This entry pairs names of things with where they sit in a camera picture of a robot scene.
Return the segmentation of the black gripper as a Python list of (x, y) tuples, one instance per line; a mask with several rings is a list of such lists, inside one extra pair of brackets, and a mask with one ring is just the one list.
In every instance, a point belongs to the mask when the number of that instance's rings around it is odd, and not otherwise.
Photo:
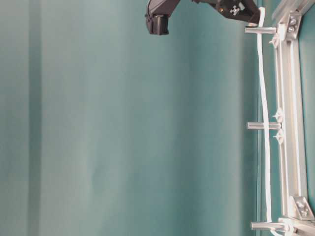
[[(150, 0), (147, 4), (145, 17), (153, 18), (154, 15), (170, 17), (180, 0)], [(210, 5), (222, 16), (248, 23), (259, 24), (260, 10), (253, 0), (193, 0), (199, 4)]]

